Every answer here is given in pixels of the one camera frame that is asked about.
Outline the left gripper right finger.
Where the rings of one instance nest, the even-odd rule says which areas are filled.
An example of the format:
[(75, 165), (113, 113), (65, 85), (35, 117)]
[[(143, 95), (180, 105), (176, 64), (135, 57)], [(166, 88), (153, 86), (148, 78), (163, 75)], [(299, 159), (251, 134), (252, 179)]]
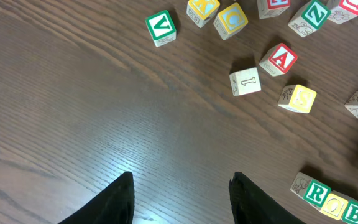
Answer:
[(305, 224), (242, 172), (229, 181), (229, 196), (235, 224)]

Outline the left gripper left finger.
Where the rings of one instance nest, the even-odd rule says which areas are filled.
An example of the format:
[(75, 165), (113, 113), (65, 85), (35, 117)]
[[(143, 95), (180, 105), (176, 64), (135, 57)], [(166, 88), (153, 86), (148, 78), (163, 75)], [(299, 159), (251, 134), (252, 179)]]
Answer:
[(125, 172), (59, 224), (132, 224), (134, 207), (133, 175)]

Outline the yellow O block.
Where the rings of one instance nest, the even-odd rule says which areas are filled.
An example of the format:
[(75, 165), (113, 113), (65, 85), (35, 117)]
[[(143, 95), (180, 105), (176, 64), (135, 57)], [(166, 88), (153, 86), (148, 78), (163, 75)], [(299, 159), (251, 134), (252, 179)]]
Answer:
[(351, 197), (337, 191), (331, 191), (321, 207), (312, 205), (317, 211), (335, 220), (341, 220)]

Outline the green B block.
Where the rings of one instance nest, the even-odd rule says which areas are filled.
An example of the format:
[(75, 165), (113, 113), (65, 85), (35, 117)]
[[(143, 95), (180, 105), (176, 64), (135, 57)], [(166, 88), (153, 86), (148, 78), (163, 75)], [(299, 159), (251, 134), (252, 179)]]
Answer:
[(347, 204), (341, 220), (349, 224), (358, 224), (358, 202), (350, 200)]

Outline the green R block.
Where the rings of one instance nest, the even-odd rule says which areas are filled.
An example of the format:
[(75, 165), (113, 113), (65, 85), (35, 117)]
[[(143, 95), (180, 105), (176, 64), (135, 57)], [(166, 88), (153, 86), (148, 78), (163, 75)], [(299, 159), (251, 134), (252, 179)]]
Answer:
[(302, 173), (297, 173), (290, 190), (317, 210), (321, 210), (331, 188)]

